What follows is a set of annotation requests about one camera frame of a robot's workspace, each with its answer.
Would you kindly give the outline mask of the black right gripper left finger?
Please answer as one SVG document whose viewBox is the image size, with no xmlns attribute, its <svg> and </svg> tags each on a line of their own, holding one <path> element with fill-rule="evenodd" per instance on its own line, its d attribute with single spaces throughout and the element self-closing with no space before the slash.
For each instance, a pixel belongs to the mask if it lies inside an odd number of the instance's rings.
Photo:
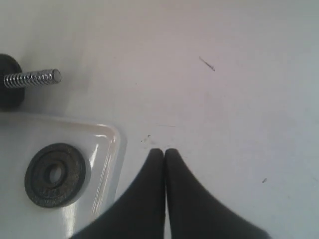
<svg viewBox="0 0 319 239">
<path fill-rule="evenodd" d="M 123 195 L 75 239 L 161 239 L 164 235 L 164 154 L 151 149 Z"/>
</svg>

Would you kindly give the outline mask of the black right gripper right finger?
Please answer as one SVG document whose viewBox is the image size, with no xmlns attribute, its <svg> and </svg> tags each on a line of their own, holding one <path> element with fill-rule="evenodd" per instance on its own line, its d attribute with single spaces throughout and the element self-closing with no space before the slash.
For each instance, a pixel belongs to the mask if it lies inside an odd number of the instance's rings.
<svg viewBox="0 0 319 239">
<path fill-rule="evenodd" d="M 173 239 L 268 239 L 270 235 L 214 198 L 177 149 L 164 155 L 168 214 Z"/>
</svg>

